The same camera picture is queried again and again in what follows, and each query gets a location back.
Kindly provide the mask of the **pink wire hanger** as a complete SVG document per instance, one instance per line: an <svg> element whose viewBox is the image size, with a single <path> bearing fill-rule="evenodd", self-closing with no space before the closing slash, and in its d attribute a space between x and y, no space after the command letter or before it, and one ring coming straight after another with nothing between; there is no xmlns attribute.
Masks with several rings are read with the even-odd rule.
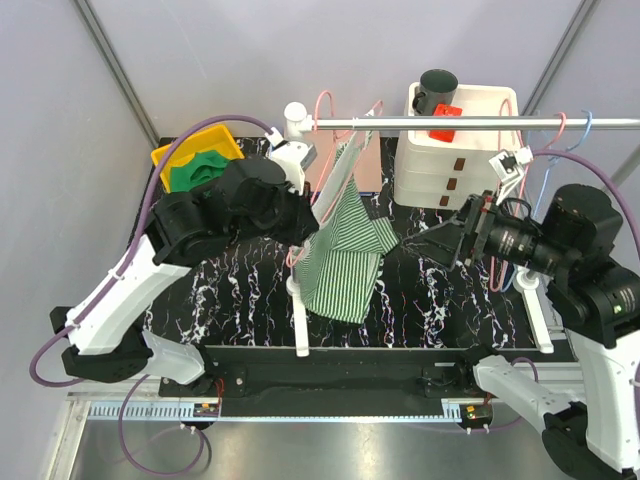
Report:
<svg viewBox="0 0 640 480"><path fill-rule="evenodd" d="M335 115L333 95L329 90L323 90L317 97L312 121L316 121L320 113L320 105L324 98L328 99L330 117ZM380 134L373 132L366 136L363 132L348 130L320 131L312 129L308 138L316 148L317 156L313 163L305 170L307 181L311 184L313 200L316 200L324 187L332 167L336 163L336 156L344 151L352 136L362 146L352 170L352 177L358 189L363 194L376 194L382 189L382 167Z"/></svg>
<svg viewBox="0 0 640 480"><path fill-rule="evenodd" d="M502 115L504 108L507 108L508 115L511 116L512 115L512 103L511 103L511 100L509 98L505 98L502 101L502 104L501 104L500 110L499 110L499 115ZM565 126L566 126L566 120L567 120L566 114L564 112L558 112L557 116L561 120L560 127L559 127L555 137L546 145L546 147L550 147L551 145L556 143L564 133ZM523 141L523 138L522 138L522 133L519 130L516 130L512 134L512 136L518 140L517 144L520 147L524 147L525 146L525 142ZM511 192L514 188L519 187L519 190L518 190L518 199L519 200L521 200L522 197L523 197L524 188L525 188L525 185L526 185L526 177L527 177L527 174L528 174L528 169L529 169L529 165L526 164L524 169L522 170L522 172L519 174L519 177L517 178L518 182L512 182L511 184L509 184L509 187L510 187L509 192ZM507 270L508 270L508 262L507 261L503 261L502 262L501 270L500 270L500 276L499 276L499 280L498 281L494 280L495 263L496 263L495 258L491 257L490 258L490 271L489 271L489 290L491 292L494 292L494 293L505 292L509 288L509 286L506 285L506 281L505 281L505 277L506 277Z"/></svg>

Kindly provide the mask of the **green white striped tank top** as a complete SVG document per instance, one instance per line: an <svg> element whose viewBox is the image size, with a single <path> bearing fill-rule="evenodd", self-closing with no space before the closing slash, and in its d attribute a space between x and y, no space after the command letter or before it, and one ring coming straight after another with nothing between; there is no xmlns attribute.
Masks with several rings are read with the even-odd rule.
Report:
<svg viewBox="0 0 640 480"><path fill-rule="evenodd" d="M336 153L312 205L319 230L292 251L293 280L306 310L331 320L361 323L382 257L399 243L386 217L373 219L357 188L355 166L367 142L352 136Z"/></svg>

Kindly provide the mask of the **light blue wire hanger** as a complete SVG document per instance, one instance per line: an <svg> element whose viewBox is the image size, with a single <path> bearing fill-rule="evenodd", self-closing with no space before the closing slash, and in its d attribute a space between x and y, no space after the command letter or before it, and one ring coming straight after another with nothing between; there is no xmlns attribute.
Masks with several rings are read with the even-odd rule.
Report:
<svg viewBox="0 0 640 480"><path fill-rule="evenodd" d="M593 113L590 110L582 110L583 113L586 114L586 126L584 129L584 132L582 133L581 137L579 138L579 140L572 146L566 147L565 151L566 152L572 152L575 149L579 148L588 138L590 132L591 132L591 128L592 128L592 122L593 122ZM538 220L539 218L539 211L540 211L540 207L542 204L542 200L545 197L546 194L546 190L547 190L547 185L549 183L549 178L551 176L551 172L552 170L555 168L555 166L558 164L558 162L560 161L560 158L558 156L553 156L548 160L548 165L544 171L544 177L543 177L543 182L542 182L542 186L540 188L538 197L536 199L535 202L535 206L533 209L533 214L532 217L534 220ZM500 283L498 285L499 289L498 291L500 293L506 293L509 288L512 286L513 281L515 280L515 276L516 276L516 267L513 267L512 271L511 271L511 275L509 276L509 279L506 279L506 274L508 273L508 268L509 268L509 264L505 263L503 265L503 271L502 271L502 277L500 280Z"/></svg>

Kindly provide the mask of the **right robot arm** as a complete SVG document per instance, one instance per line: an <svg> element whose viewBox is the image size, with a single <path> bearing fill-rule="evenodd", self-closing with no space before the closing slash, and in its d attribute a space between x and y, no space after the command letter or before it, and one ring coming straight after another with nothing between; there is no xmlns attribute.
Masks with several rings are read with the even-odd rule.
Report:
<svg viewBox="0 0 640 480"><path fill-rule="evenodd" d="M494 256L549 278L546 295L581 369L584 399L549 391L485 346L466 350L452 379L463 395L482 391L506 403L575 479L639 473L639 278L611 255L625 222L621 204L604 192L569 184L542 221L516 217L484 193L402 242L447 269Z"/></svg>

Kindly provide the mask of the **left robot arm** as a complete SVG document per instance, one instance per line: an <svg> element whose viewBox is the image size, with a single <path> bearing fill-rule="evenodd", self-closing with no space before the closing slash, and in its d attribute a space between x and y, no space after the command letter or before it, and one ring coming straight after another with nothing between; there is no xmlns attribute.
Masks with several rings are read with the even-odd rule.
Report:
<svg viewBox="0 0 640 480"><path fill-rule="evenodd" d="M53 325L70 342L61 355L65 372L101 383L148 374L208 394L216 372L203 353L151 333L137 319L170 285L241 242L266 237L302 245L319 229L310 199L300 168L262 156L234 160L220 177L162 197L95 290L74 308L52 311Z"/></svg>

